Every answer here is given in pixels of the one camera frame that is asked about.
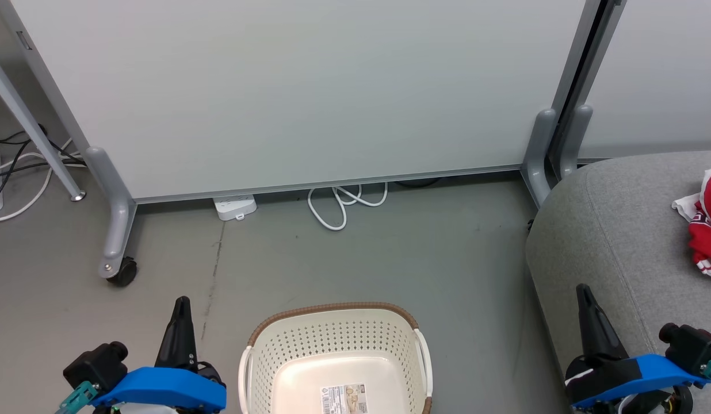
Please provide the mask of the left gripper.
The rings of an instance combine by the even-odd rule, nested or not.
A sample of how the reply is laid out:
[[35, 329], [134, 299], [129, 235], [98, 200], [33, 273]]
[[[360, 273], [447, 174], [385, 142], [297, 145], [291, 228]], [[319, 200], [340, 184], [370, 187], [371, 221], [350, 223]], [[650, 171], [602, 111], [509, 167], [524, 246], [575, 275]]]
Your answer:
[[187, 296], [176, 299], [164, 332], [155, 367], [189, 370], [226, 388], [215, 367], [197, 360], [197, 342], [193, 330], [192, 304]]

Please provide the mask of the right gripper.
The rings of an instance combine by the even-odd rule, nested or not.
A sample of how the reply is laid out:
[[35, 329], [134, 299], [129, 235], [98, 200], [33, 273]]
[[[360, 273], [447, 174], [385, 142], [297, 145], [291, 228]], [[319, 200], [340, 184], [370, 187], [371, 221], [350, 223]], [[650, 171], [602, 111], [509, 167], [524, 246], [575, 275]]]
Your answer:
[[639, 359], [628, 358], [628, 353], [605, 311], [595, 298], [590, 286], [580, 283], [576, 286], [578, 315], [583, 356], [576, 357], [565, 371], [565, 393], [572, 404], [590, 399], [601, 401], [621, 401], [626, 395], [616, 398], [599, 396], [613, 389], [642, 378]]

